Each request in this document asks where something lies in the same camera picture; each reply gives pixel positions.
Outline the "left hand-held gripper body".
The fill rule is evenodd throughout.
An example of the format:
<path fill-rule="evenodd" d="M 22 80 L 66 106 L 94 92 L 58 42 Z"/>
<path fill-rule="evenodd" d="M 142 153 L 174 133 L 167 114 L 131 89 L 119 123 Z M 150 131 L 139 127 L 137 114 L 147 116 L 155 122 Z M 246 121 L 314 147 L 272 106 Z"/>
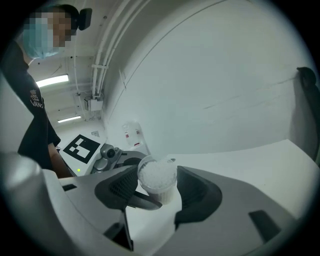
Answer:
<path fill-rule="evenodd" d="M 62 159 L 76 177 L 137 165 L 146 156 L 142 149 L 122 150 L 105 143 L 100 137 L 83 134 L 62 148 Z"/>

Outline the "long ceiling light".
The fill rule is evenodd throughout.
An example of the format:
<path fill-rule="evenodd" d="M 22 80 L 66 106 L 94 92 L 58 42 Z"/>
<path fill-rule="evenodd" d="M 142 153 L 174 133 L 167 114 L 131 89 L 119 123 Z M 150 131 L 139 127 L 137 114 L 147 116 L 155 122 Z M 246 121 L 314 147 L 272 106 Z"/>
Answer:
<path fill-rule="evenodd" d="M 58 75 L 55 77 L 50 77 L 50 78 L 37 81 L 36 84 L 39 88 L 42 88 L 42 87 L 46 87 L 54 84 L 65 83 L 68 81 L 69 81 L 69 75 L 63 74 L 63 75 Z"/>
<path fill-rule="evenodd" d="M 59 124 L 61 123 L 65 123 L 65 122 L 70 122 L 70 121 L 74 121 L 74 120 L 78 120 L 78 119 L 81 119 L 82 117 L 80 115 L 77 115 L 77 116 L 73 116 L 73 117 L 69 117 L 69 118 L 65 118 L 65 119 L 61 119 L 61 120 L 58 120 L 57 122 Z"/>

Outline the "white electrical box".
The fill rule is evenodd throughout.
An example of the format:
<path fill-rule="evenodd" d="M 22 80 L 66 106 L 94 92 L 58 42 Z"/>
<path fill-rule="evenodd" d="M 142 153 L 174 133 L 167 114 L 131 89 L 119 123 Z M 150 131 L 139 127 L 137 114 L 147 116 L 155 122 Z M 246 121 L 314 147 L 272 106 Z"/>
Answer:
<path fill-rule="evenodd" d="M 98 99 L 85 99 L 86 109 L 88 111 L 101 111 L 103 107 L 103 101 Z"/>

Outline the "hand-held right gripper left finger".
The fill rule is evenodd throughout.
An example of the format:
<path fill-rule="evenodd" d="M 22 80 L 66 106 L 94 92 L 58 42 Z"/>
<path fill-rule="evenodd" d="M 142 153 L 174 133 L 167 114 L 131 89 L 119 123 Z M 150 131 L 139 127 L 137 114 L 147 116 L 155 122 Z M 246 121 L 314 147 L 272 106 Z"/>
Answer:
<path fill-rule="evenodd" d="M 124 171 L 99 182 L 94 189 L 95 196 L 105 207 L 120 211 L 103 235 L 129 251 L 134 250 L 134 244 L 129 233 L 126 208 L 138 186 L 137 169 L 137 165 L 127 166 Z"/>

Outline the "black office chair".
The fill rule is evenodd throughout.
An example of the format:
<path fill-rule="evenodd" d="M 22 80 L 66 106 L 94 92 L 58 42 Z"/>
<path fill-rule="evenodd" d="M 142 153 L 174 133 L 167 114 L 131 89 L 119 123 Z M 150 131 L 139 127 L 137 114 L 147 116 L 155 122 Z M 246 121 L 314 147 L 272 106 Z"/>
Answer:
<path fill-rule="evenodd" d="M 298 79 L 312 113 L 317 134 L 316 150 L 313 160 L 316 161 L 320 149 L 320 89 L 317 87 L 315 72 L 309 67 L 297 67 Z"/>

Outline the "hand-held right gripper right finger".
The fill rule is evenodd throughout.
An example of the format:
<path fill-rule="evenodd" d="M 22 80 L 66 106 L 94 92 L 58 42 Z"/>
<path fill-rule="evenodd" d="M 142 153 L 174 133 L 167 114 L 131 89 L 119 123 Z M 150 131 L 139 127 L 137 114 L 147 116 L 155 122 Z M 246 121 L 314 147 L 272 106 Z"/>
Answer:
<path fill-rule="evenodd" d="M 177 189 L 181 197 L 181 210 L 175 214 L 177 230 L 181 224 L 203 222 L 221 205 L 223 195 L 214 183 L 213 173 L 179 165 Z"/>

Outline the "person in black shirt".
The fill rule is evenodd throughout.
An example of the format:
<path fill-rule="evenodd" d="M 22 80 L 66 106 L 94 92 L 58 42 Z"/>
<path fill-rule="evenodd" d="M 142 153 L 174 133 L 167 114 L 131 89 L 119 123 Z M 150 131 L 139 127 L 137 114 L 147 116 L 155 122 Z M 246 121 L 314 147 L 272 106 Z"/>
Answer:
<path fill-rule="evenodd" d="M 41 168 L 53 171 L 48 145 L 53 143 L 56 147 L 61 139 L 49 121 L 40 89 L 28 73 L 29 65 L 16 41 L 10 42 L 0 62 L 0 68 L 13 91 L 33 115 L 18 153 L 33 159 Z"/>

